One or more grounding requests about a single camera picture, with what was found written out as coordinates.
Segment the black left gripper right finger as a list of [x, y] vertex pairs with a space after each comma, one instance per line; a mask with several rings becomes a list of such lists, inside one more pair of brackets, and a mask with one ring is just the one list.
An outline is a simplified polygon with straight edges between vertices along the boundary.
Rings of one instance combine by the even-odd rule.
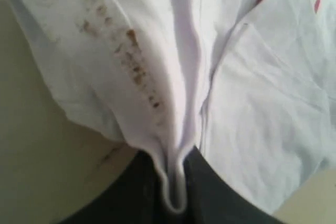
[[184, 161], [187, 209], [183, 223], [277, 224], [230, 188], [210, 167], [197, 148]]

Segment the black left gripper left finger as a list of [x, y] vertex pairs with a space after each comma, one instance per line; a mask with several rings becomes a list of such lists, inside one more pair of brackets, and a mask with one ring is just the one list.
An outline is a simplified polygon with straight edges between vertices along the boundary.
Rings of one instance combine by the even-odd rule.
[[140, 151], [106, 191], [62, 223], [168, 223], [160, 189], [150, 156]]

